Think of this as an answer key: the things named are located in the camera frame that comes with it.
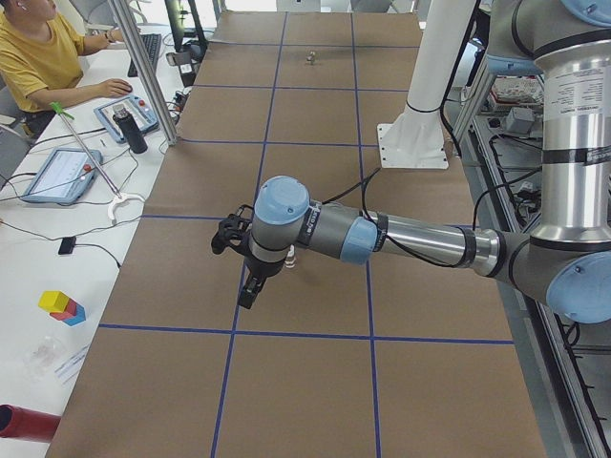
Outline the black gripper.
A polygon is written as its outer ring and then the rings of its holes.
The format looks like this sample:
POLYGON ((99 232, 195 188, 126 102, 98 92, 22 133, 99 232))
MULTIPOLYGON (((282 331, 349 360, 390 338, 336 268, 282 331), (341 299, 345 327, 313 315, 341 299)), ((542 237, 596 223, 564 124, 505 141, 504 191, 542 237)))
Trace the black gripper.
POLYGON ((238 305, 250 309, 263 290, 266 279, 277 275, 284 268, 284 259, 266 262, 254 256, 247 256, 245 265, 249 274, 238 297, 238 305))

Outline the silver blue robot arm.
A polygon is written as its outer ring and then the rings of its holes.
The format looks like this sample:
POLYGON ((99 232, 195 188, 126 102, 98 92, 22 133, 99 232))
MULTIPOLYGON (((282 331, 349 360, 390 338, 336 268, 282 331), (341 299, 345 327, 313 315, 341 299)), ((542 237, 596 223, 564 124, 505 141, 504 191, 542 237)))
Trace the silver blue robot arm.
POLYGON ((353 264, 377 252, 470 268, 577 323, 610 317, 610 5, 606 1, 496 1, 489 61, 500 73, 540 74, 541 127, 522 139, 539 159, 539 217, 527 233, 430 224, 313 200, 293 177, 265 182, 238 251, 250 307, 291 247, 353 264))

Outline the person's hand on mouse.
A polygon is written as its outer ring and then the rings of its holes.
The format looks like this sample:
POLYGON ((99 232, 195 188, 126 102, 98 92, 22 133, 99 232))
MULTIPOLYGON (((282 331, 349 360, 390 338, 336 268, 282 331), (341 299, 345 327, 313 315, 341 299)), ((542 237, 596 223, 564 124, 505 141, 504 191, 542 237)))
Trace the person's hand on mouse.
POLYGON ((111 78, 98 85, 99 96, 108 98, 118 98, 133 91, 132 86, 125 80, 111 78))

